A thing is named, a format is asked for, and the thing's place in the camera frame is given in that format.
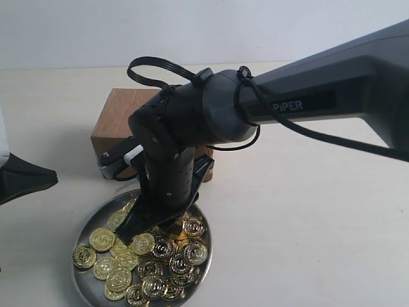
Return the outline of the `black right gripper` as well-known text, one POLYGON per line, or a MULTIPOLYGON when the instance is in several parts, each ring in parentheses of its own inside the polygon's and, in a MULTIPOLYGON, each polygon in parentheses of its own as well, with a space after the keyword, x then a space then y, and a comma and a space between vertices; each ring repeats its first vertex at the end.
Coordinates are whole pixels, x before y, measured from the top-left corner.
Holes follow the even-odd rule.
POLYGON ((191 197, 196 149, 186 148, 168 162, 155 162, 147 155, 137 165, 141 194, 115 230, 118 238, 129 245, 135 235, 151 230, 181 228, 190 217, 186 211, 191 197))

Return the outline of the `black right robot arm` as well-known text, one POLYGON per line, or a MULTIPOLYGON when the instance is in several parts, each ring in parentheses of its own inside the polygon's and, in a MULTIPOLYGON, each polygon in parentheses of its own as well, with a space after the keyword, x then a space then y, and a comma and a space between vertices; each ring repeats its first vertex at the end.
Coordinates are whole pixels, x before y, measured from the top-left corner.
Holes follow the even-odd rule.
POLYGON ((245 66, 193 73, 152 56, 131 61, 127 75, 160 91, 128 120, 143 150, 132 163, 140 196, 116 229, 125 244, 196 201, 214 163, 197 148, 247 148, 263 124, 408 160, 407 21, 259 76, 245 66))

